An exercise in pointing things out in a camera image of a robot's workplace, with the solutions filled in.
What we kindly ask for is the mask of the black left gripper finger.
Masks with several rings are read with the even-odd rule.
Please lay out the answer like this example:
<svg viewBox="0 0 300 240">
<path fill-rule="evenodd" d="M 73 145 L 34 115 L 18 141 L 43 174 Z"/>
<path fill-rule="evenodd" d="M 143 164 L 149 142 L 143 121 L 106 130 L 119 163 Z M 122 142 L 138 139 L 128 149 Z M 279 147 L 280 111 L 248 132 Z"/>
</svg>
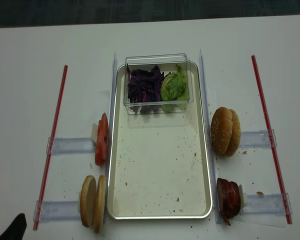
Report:
<svg viewBox="0 0 300 240">
<path fill-rule="evenodd" d="M 8 228 L 0 235 L 0 240 L 22 240 L 27 229 L 24 213 L 18 214 Z"/>
</svg>

